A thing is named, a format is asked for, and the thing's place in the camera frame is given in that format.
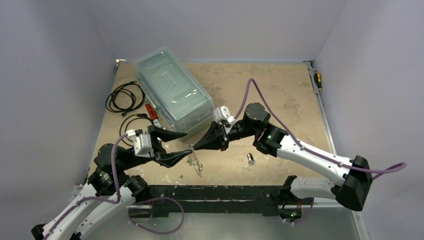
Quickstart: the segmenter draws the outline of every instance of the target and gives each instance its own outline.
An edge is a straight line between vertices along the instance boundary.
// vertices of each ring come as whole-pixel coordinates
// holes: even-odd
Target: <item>black cable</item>
[[[132,118],[132,117],[136,117],[136,118],[134,118],[134,119],[131,119],[131,121],[129,121],[127,124],[126,124],[126,126],[125,126],[125,131],[122,133],[122,128],[123,128],[123,126],[124,126],[124,123],[128,120],[128,119],[130,119],[130,118]],[[135,120],[138,120],[138,119],[146,119],[146,120],[149,120],[150,121],[150,123],[153,125],[153,120],[152,119],[150,119],[150,117],[148,117],[148,115],[146,114],[146,113],[136,113],[136,114],[131,114],[130,116],[128,116],[127,118],[125,118],[123,121],[122,121],[122,123],[121,123],[121,125],[120,125],[120,127],[119,127],[119,136],[122,136],[123,134],[125,134],[126,132],[127,132],[127,129],[128,129],[128,126],[130,125],[130,123],[132,123],[133,121],[135,121]],[[125,139],[122,139],[122,142],[124,143],[124,144],[126,144],[127,146],[130,146],[130,147],[132,147],[133,145],[132,144],[130,144],[130,143],[128,143],[128,142],[126,142],[125,141]]]
[[[140,91],[141,91],[142,99],[141,99],[141,102],[137,106],[136,106],[136,102],[137,102],[136,95],[134,95],[134,93],[132,91],[125,88],[125,87],[130,86],[130,85],[137,86],[138,89],[140,89]],[[129,96],[129,98],[131,99],[131,105],[129,107],[122,108],[122,107],[120,107],[116,104],[115,100],[116,100],[116,97],[118,96],[119,93],[123,93],[123,94],[126,94],[126,95]],[[106,109],[109,112],[117,113],[117,114],[120,113],[123,117],[123,116],[127,115],[127,113],[129,113],[129,112],[134,111],[136,109],[139,109],[143,105],[145,98],[146,98],[146,95],[143,92],[143,90],[141,89],[141,87],[137,84],[137,82],[136,81],[130,81],[130,82],[124,83],[124,84],[118,86],[117,88],[115,88],[112,91],[112,93],[109,94],[109,96],[107,96],[106,102],[105,102],[104,105],[106,106]]]

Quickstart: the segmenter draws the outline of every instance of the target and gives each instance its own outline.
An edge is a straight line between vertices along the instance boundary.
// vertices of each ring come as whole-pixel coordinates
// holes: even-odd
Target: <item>beige tabletop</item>
[[[317,148],[329,151],[325,127],[320,109],[312,88],[306,65],[303,64],[235,64],[235,63],[186,63],[185,66],[212,96],[214,106],[227,106],[235,115],[243,100],[246,83],[249,78],[256,80],[262,94],[273,112],[302,141]],[[113,88],[134,81],[135,71],[131,64],[119,66]],[[137,87],[131,90],[137,94]],[[129,106],[131,100],[124,94],[116,98],[118,105]],[[250,87],[248,103],[261,99],[253,84]],[[146,113],[146,108],[131,113]],[[119,137],[119,127],[124,120],[119,113],[106,111],[98,134],[93,158],[103,144],[114,143]],[[279,126],[275,119],[270,120]],[[150,123],[147,120],[136,120],[129,129],[143,130]],[[196,143],[206,132],[204,129],[186,142],[174,140],[163,143],[167,152],[182,151],[187,144]],[[129,175],[140,175],[150,185],[282,185],[289,175],[302,177],[319,177],[316,172],[289,160],[264,155],[252,146],[253,137],[230,142],[226,151],[198,150],[195,152],[203,165],[201,177],[187,157],[171,168],[149,162],[126,171]],[[252,153],[256,163],[249,165],[247,154]],[[89,174],[96,165],[91,163]]]

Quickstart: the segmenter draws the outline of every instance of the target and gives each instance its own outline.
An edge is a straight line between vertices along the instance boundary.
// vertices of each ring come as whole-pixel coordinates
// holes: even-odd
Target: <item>transparent plastic box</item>
[[[211,124],[211,96],[167,47],[131,62],[141,89],[170,130],[187,133],[187,139]]]

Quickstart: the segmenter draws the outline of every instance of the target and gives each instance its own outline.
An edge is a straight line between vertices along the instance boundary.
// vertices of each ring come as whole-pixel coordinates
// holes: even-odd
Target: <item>white wall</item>
[[[372,239],[424,236],[424,1],[350,0],[316,59],[339,154],[373,169],[363,211]]]
[[[347,0],[88,0],[114,56],[168,46],[183,61],[317,57]]]
[[[115,60],[83,0],[3,0],[0,19],[0,238],[29,240],[84,180]]]

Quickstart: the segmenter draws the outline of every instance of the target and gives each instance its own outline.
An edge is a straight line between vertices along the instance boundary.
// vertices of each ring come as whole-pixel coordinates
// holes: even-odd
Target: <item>screw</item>
[[[247,154],[247,159],[249,160],[249,165],[250,166],[252,166],[252,165],[255,165],[255,160],[253,159],[253,156],[252,156],[252,154],[251,153],[248,153]]]

